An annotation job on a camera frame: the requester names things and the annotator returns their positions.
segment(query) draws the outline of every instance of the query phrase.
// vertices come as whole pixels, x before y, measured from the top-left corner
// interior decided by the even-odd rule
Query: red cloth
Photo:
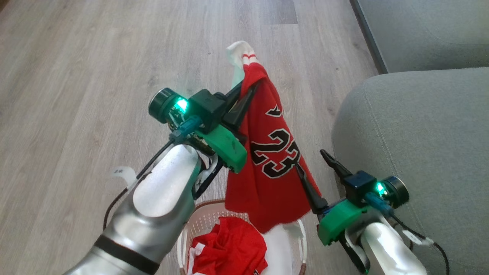
[[[279,95],[265,68],[246,59],[243,69],[241,97],[253,84],[260,83],[240,128],[248,136],[246,165],[239,174],[229,173],[225,206],[248,213],[252,224],[265,233],[277,224],[301,218],[311,209],[294,167],[297,160],[319,190],[285,123]]]
[[[188,274],[259,275],[267,267],[267,245],[261,234],[240,218],[219,221],[209,234],[194,238]]]

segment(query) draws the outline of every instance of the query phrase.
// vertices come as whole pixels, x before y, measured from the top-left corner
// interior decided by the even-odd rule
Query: laundry basket
[[[224,200],[209,201],[197,205],[177,241],[177,258],[181,275],[187,274],[188,252],[192,245],[192,240],[194,237],[209,233],[219,221],[219,217],[238,217],[249,222],[248,214],[226,210],[224,208]],[[285,225],[284,228],[286,230],[287,228],[295,229],[288,230],[292,252],[292,271],[294,274],[304,275],[306,272],[307,257],[307,241],[304,225],[300,220],[297,220],[292,224]]]

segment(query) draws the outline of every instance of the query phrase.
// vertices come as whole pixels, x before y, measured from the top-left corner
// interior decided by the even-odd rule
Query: gray floor
[[[147,112],[163,88],[226,92],[225,48],[248,41],[329,201],[341,101],[376,74],[346,0],[9,1],[0,12],[0,267],[60,274],[102,230],[124,188],[112,167],[140,169],[168,129]],[[222,174],[204,200],[222,198]],[[308,215],[308,274],[355,274],[339,245],[323,247]],[[158,274],[176,274],[176,254]]]

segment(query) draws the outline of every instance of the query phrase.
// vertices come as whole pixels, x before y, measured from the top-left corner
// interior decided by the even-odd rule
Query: gray couch cushion
[[[488,0],[357,0],[387,72],[489,66]]]
[[[343,102],[333,148],[352,171],[404,181],[396,213],[445,249],[452,274],[489,274],[489,68],[368,79]],[[415,253],[444,274],[435,248]]]

